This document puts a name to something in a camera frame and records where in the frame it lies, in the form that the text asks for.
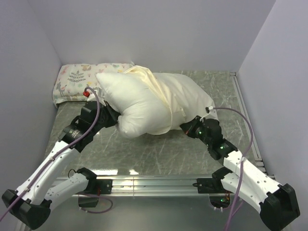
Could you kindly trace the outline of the cream satin pillowcase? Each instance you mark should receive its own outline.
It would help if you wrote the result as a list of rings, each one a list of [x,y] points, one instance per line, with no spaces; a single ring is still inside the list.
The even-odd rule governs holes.
[[[132,91],[135,105],[125,109],[119,118],[119,129],[127,135],[161,135],[179,130],[181,124],[196,116],[218,117],[215,111],[205,112],[206,107],[214,107],[215,103],[188,76],[152,73],[141,66],[134,66],[124,73],[140,82]]]

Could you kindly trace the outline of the white pillow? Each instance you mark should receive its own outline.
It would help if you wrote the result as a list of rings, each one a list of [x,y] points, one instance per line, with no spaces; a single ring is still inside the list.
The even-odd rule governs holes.
[[[134,74],[97,73],[103,98],[120,113],[116,128],[125,138],[161,135],[171,129],[171,112],[150,87]]]

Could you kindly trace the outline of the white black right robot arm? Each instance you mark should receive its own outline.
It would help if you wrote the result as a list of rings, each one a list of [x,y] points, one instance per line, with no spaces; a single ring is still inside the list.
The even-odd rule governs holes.
[[[241,151],[223,138],[218,120],[196,116],[180,126],[190,138],[207,146],[222,168],[212,175],[217,192],[229,191],[253,207],[271,231],[281,231],[300,216],[294,188],[280,184],[254,166]]]

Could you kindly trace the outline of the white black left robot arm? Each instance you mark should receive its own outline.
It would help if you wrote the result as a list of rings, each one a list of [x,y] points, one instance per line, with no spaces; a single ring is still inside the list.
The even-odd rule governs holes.
[[[54,181],[75,157],[93,141],[102,129],[117,124],[120,113],[107,102],[91,101],[65,127],[50,154],[36,171],[17,189],[7,189],[2,195],[7,213],[35,230],[48,219],[51,211],[74,194],[110,194],[112,183],[100,186],[97,175],[83,167],[69,179],[52,186]]]

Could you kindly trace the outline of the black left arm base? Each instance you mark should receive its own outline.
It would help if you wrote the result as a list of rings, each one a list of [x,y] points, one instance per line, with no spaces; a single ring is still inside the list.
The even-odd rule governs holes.
[[[112,179],[96,180],[92,186],[78,194],[77,203],[79,209],[90,214],[102,214],[110,211],[113,208],[114,202],[106,196],[111,194],[112,185]],[[102,211],[88,210],[88,208],[95,208],[100,200],[107,201],[109,206]]]

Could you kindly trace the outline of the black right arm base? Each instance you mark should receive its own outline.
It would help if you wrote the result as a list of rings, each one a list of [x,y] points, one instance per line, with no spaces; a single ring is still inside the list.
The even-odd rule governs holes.
[[[197,188],[199,194],[209,194],[209,202],[213,209],[224,211],[230,208],[231,196],[230,191],[223,188],[221,180],[227,174],[231,173],[226,167],[222,167],[215,171],[211,178],[197,178],[193,183],[193,187]],[[221,196],[211,196],[211,194],[222,194]]]

